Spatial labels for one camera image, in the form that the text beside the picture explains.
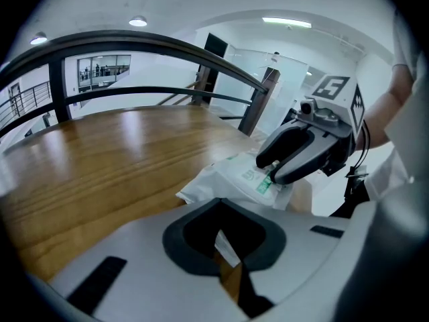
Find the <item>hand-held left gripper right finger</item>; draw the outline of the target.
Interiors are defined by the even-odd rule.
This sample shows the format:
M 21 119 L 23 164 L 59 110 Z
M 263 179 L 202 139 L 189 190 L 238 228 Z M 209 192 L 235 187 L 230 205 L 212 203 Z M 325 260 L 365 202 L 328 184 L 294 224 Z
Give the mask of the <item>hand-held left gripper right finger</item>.
M 219 305 L 275 307 L 338 245 L 348 222 L 221 199 L 219 229 L 239 263 L 219 260 Z

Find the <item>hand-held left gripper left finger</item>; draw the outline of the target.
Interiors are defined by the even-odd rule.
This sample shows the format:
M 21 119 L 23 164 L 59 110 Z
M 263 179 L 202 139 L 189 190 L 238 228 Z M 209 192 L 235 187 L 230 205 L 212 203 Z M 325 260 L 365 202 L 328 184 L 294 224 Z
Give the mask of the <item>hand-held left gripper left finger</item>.
M 122 225 L 69 262 L 50 280 L 64 298 L 107 257 L 126 260 L 95 309 L 104 322 L 246 322 L 216 276 L 196 276 L 178 267 L 162 244 L 165 228 L 199 208 L 198 203 Z

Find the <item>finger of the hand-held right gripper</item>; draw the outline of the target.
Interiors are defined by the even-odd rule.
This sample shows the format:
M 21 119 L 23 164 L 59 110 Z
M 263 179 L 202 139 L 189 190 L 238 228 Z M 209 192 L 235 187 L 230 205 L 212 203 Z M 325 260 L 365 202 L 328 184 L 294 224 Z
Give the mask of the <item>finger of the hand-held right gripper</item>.
M 322 168 L 330 157 L 335 137 L 325 131 L 305 131 L 304 143 L 270 173 L 276 184 L 291 184 Z
M 306 148 L 313 140 L 310 125 L 301 121 L 289 121 L 278 127 L 264 141 L 256 156 L 258 168 L 265 168 L 275 161 L 290 160 Z

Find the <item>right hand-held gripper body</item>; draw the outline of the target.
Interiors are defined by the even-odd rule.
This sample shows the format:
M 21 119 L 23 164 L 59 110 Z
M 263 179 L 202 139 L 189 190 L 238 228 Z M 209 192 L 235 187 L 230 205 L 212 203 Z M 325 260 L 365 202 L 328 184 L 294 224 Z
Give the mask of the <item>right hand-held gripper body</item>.
M 345 167 L 356 148 L 365 105 L 355 76 L 324 75 L 304 95 L 297 119 L 335 138 L 320 167 L 330 176 Z

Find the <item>white wet wipes packet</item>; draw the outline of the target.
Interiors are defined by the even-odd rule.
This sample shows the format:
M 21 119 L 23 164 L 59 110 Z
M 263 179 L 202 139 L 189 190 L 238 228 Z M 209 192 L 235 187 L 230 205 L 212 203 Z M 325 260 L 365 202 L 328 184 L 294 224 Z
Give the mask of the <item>white wet wipes packet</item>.
M 258 168 L 254 152 L 241 152 L 203 168 L 177 193 L 188 211 L 165 230 L 165 251 L 186 271 L 219 273 L 215 252 L 249 272 L 269 270 L 289 243 L 286 209 L 292 184 L 271 179 L 273 165 Z

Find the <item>person's right forearm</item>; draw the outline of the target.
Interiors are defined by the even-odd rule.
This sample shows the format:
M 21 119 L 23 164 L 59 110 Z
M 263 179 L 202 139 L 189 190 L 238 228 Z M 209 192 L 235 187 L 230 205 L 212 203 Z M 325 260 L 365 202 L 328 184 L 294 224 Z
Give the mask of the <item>person's right forearm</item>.
M 370 148 L 377 148 L 389 142 L 385 128 L 397 115 L 412 94 L 414 80 L 406 65 L 397 64 L 392 68 L 392 76 L 387 91 L 365 112 L 371 138 Z

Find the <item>black pocket device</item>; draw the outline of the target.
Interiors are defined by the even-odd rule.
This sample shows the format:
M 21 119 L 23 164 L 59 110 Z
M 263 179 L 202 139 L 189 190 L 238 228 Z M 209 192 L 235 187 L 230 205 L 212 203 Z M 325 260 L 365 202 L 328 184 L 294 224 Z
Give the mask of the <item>black pocket device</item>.
M 350 219 L 357 205 L 369 201 L 364 180 L 359 175 L 347 176 L 344 198 L 343 204 L 330 214 L 331 217 Z

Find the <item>person's t-shirt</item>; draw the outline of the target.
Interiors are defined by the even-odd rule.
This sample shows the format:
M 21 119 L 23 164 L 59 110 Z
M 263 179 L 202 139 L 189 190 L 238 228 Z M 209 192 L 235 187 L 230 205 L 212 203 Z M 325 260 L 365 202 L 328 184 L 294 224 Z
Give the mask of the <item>person's t-shirt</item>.
M 394 60 L 406 65 L 414 80 L 412 94 L 385 128 L 391 154 L 364 180 L 370 201 L 429 173 L 429 59 L 408 22 L 393 17 Z

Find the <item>glass partition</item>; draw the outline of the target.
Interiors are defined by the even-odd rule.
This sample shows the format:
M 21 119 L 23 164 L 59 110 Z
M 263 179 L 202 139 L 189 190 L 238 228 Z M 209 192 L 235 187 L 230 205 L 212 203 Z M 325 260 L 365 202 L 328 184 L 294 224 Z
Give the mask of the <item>glass partition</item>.
M 280 72 L 280 78 L 255 127 L 256 131 L 265 137 L 282 124 L 288 111 L 294 107 L 304 91 L 311 88 L 325 75 L 323 71 L 304 62 L 252 50 L 234 50 L 233 53 L 227 54 L 227 59 L 261 83 L 267 83 L 267 79 L 264 77 L 267 70 L 268 73 L 271 73 L 272 70 Z M 253 89 L 224 74 L 219 74 L 216 93 L 249 101 Z M 243 116 L 247 108 L 247 105 L 243 103 L 225 100 L 215 102 L 214 99 L 212 105 L 216 105 L 234 116 Z

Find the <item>ceiling strip light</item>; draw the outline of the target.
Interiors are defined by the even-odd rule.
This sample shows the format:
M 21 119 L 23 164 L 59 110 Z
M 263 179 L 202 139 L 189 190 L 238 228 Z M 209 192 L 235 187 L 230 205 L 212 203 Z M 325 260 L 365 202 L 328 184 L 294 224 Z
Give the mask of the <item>ceiling strip light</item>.
M 311 29 L 312 24 L 307 21 L 300 21 L 295 19 L 286 19 L 286 18 L 280 18 L 280 17 L 262 17 L 262 20 L 265 23 L 275 23 L 275 24 L 281 24 L 286 25 L 290 27 L 298 27 L 298 28 L 306 28 Z

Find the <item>wooden table with hairpin legs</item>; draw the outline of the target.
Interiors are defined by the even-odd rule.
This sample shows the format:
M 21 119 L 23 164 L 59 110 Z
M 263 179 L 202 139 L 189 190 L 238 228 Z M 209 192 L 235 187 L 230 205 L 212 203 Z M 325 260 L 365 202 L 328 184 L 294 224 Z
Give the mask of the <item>wooden table with hairpin legs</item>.
M 0 154 L 0 218 L 25 270 L 48 281 L 120 226 L 181 206 L 205 166 L 258 146 L 201 107 L 87 115 Z

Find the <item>black door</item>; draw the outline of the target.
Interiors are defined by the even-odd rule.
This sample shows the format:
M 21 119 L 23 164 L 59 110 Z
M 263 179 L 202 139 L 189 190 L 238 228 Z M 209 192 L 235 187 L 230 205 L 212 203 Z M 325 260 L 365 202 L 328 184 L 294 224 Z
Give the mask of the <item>black door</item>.
M 212 34 L 208 34 L 204 49 L 223 58 L 227 50 L 227 43 Z M 196 75 L 196 79 L 198 83 L 194 87 L 194 89 L 198 91 L 206 91 L 208 93 L 212 93 L 214 91 L 218 74 L 219 74 L 218 71 L 209 69 L 206 67 L 202 67 L 200 65 L 198 67 L 198 72 Z M 211 100 L 210 97 L 193 97 L 191 100 L 191 104 L 192 105 L 201 105 L 201 104 L 209 105 L 210 100 Z

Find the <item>distant glass window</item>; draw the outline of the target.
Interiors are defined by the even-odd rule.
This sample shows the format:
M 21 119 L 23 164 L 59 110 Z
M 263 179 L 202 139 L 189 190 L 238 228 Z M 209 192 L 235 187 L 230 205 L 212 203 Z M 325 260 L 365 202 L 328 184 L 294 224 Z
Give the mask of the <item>distant glass window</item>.
M 129 75 L 130 55 L 99 55 L 77 61 L 78 92 L 109 87 Z

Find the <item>black metal railing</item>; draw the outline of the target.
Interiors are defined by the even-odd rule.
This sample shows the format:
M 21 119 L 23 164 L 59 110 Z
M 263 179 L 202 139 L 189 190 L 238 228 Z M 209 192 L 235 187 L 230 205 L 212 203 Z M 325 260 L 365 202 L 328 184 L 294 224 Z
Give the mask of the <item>black metal railing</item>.
M 69 106 L 73 103 L 98 99 L 115 95 L 146 94 L 146 93 L 178 93 L 194 97 L 212 97 L 227 101 L 251 104 L 251 99 L 242 100 L 206 91 L 198 91 L 174 87 L 119 87 L 99 89 L 91 93 L 68 96 L 66 92 L 65 59 L 90 52 L 106 52 L 125 50 L 135 52 L 148 52 L 169 56 L 199 64 L 202 67 L 221 72 L 253 90 L 265 92 L 262 83 L 250 74 L 231 64 L 225 59 L 192 44 L 159 34 L 148 32 L 135 32 L 129 30 L 103 30 L 99 32 L 83 32 L 56 38 L 46 44 L 30 49 L 17 58 L 14 58 L 0 71 L 0 89 L 23 74 L 47 64 L 49 66 L 50 89 L 52 102 L 37 107 L 34 110 L 18 117 L 0 129 L 0 138 L 18 126 L 30 121 L 51 110 L 55 111 L 58 122 L 71 119 Z

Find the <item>brown wooden newel post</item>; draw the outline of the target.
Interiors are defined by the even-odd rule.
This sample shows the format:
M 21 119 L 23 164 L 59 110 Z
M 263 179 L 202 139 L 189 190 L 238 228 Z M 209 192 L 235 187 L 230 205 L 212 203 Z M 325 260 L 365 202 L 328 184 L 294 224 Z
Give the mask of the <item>brown wooden newel post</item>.
M 280 72 L 277 69 L 268 67 L 263 76 L 262 85 L 265 88 L 265 92 L 261 93 L 254 90 L 251 97 L 251 104 L 246 108 L 243 118 L 240 121 L 238 130 L 244 133 L 246 136 L 250 136 L 255 129 L 257 122 L 259 121 L 268 101 L 273 93 L 275 86 L 280 78 Z

